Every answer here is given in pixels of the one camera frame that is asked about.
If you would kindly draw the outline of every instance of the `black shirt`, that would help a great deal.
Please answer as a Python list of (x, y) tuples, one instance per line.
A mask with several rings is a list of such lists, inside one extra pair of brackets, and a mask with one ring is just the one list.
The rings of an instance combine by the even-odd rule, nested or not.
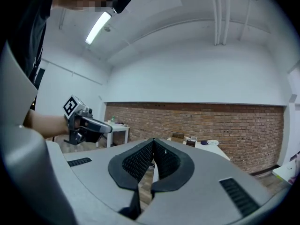
[(18, 0), (18, 2), (21, 7), (13, 13), (8, 43), (18, 64), (33, 81), (41, 61), (46, 20), (50, 16), (52, 0)]

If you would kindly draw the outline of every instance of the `white pipe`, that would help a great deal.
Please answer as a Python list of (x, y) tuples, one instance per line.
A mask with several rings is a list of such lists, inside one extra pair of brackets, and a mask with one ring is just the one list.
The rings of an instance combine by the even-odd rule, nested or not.
[(223, 45), (226, 45), (226, 41), (227, 41), (227, 35), (228, 35), (228, 30), (229, 30), (229, 20), (230, 20), (230, 0), (226, 0), (226, 20), (225, 20)]
[(216, 0), (212, 0), (212, 7), (214, 9), (214, 19), (215, 19), (215, 42), (214, 45), (217, 45), (218, 41), (218, 21), (217, 21), (217, 5)]
[(247, 26), (247, 23), (248, 23), (249, 14), (250, 14), (250, 8), (251, 8), (251, 0), (248, 0), (247, 15), (246, 15), (246, 20), (245, 20), (244, 27), (243, 27), (243, 29), (242, 29), (242, 31), (241, 31), (241, 34), (240, 34), (240, 38), (239, 38), (240, 41), (241, 41), (242, 38), (243, 38), (245, 29), (246, 29), (246, 26)]
[(220, 44), (222, 28), (222, 4), (221, 0), (217, 0), (217, 45)]

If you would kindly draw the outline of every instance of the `person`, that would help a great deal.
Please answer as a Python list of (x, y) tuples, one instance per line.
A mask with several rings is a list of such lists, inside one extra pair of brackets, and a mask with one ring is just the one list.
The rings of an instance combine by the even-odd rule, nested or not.
[[(8, 29), (11, 51), (31, 82), (34, 81), (43, 51), (46, 20), (50, 10), (66, 8), (83, 10), (86, 7), (105, 7), (112, 0), (16, 0), (19, 8), (13, 12)], [(68, 134), (68, 124), (63, 116), (44, 116), (29, 110), (23, 125), (39, 132), (44, 138)]]

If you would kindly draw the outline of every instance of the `brick wall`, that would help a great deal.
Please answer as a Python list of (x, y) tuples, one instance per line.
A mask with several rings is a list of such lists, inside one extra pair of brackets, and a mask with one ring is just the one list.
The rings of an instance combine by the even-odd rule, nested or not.
[[(129, 141), (172, 132), (213, 139), (242, 170), (253, 173), (276, 164), (283, 137), (283, 107), (179, 103), (108, 103), (105, 119), (130, 126)], [(124, 133), (115, 133), (116, 144)]]

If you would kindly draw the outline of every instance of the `table leg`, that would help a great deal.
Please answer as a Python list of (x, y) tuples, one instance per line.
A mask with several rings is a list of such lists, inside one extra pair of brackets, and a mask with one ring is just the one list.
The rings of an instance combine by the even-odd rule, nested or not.
[(107, 147), (110, 148), (113, 143), (113, 132), (107, 134)]
[(153, 181), (152, 181), (152, 183), (153, 182), (156, 182), (156, 181), (158, 181), (159, 180), (159, 176), (158, 176), (158, 167), (157, 167), (157, 165), (155, 164), (155, 167), (154, 167), (154, 174), (153, 174)]
[(128, 143), (128, 133), (129, 133), (129, 129), (127, 129), (126, 132), (125, 132), (125, 141), (124, 141), (124, 144)]

